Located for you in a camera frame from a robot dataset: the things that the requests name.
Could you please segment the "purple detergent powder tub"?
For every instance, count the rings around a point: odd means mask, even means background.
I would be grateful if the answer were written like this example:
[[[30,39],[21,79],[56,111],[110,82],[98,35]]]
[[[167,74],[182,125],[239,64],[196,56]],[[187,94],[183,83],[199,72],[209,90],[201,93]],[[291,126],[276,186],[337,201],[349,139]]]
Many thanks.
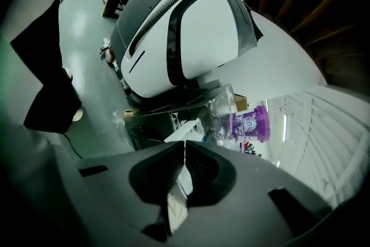
[[[271,128],[269,114],[264,105],[259,105],[251,111],[230,114],[231,135],[253,138],[261,143],[270,139]]]

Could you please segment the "white detergent drawer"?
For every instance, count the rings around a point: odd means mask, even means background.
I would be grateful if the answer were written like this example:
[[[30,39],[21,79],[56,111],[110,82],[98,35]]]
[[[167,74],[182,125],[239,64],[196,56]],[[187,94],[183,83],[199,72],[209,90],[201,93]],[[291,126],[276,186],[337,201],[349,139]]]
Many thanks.
[[[175,141],[198,141],[202,142],[205,137],[201,120],[190,120],[180,126],[170,136],[164,139],[165,143]]]

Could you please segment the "person's black trousers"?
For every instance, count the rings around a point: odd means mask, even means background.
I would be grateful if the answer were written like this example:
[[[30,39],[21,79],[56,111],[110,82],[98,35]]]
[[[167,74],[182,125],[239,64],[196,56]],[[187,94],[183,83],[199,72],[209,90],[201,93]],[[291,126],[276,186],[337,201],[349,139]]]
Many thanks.
[[[82,102],[62,66],[58,12],[60,0],[28,26],[11,45],[43,84],[24,121],[27,128],[63,134]]]

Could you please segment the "black front-load washing machine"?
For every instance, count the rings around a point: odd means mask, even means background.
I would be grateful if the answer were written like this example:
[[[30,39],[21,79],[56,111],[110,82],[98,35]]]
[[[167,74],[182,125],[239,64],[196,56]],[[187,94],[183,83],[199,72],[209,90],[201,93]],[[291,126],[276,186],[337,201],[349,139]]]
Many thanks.
[[[204,92],[221,86],[214,81],[203,88],[176,90],[174,93],[163,94],[145,103],[143,107],[135,110],[133,115],[124,117],[125,127],[134,148],[141,150],[163,143],[164,139],[173,133],[169,114],[171,111],[184,107]]]

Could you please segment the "open cardboard box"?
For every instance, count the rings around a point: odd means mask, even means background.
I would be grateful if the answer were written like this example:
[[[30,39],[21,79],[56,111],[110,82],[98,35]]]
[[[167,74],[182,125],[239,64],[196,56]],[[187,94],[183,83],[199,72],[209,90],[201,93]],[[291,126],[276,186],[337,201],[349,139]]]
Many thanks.
[[[249,104],[245,96],[234,94],[234,100],[235,100],[236,110],[238,112],[248,110]]]

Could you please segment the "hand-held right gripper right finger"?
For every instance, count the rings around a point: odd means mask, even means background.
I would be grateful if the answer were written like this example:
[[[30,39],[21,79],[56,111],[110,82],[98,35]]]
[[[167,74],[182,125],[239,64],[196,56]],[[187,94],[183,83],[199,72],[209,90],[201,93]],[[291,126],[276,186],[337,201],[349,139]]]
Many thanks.
[[[269,161],[186,143],[193,192],[175,247],[286,247],[328,214],[316,192]]]

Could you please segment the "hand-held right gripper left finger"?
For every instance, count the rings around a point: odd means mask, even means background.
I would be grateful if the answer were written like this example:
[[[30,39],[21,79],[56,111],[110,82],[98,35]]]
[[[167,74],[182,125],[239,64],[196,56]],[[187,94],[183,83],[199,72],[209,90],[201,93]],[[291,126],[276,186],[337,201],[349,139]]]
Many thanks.
[[[70,244],[185,247],[168,213],[183,142],[78,162],[65,147],[47,144],[45,159],[43,215]]]

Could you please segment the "grey white top-load washing machine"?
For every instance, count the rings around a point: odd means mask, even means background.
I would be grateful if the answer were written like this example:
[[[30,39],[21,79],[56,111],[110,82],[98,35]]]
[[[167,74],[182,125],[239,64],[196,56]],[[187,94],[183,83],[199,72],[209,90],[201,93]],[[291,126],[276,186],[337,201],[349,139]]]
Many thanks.
[[[128,0],[110,37],[124,91],[157,97],[257,46],[242,0]]]

